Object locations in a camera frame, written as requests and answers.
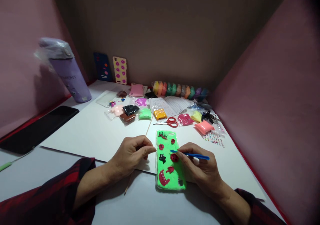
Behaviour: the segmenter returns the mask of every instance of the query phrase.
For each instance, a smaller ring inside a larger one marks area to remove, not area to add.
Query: red scissors
[[[167,124],[170,127],[178,127],[178,122],[174,117],[168,118],[166,122],[155,123],[154,125]]]

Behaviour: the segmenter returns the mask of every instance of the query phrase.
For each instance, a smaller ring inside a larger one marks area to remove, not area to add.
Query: black smartphone
[[[0,143],[0,148],[26,154],[79,113],[78,109],[60,106]]]

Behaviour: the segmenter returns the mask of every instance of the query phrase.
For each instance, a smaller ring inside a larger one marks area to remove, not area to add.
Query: desk
[[[105,91],[105,83],[96,81],[89,86],[92,99]],[[89,103],[77,104],[69,98],[62,105],[82,110]],[[0,150],[1,164],[17,156]],[[71,167],[80,156],[37,146],[32,153],[0,172],[0,201],[41,186],[52,177]],[[92,224],[229,224],[225,213],[202,194],[192,183],[184,193],[162,193],[155,189],[155,175],[134,171],[134,180],[124,196],[126,178],[97,196]],[[264,204],[280,218],[281,215],[265,193]]]

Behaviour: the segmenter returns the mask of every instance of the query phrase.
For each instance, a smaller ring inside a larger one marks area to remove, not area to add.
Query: red plaid sleeve
[[[91,224],[95,198],[72,212],[83,175],[95,168],[94,158],[82,158],[40,187],[0,203],[0,224]]]
[[[269,210],[265,205],[258,201],[251,193],[237,188],[235,190],[251,207],[251,217],[249,225],[286,225],[277,215]]]

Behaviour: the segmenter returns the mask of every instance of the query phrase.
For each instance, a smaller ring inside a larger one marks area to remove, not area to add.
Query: purple water bottle
[[[60,39],[41,38],[39,46],[44,49],[51,65],[74,100],[84,103],[92,99],[69,44]]]

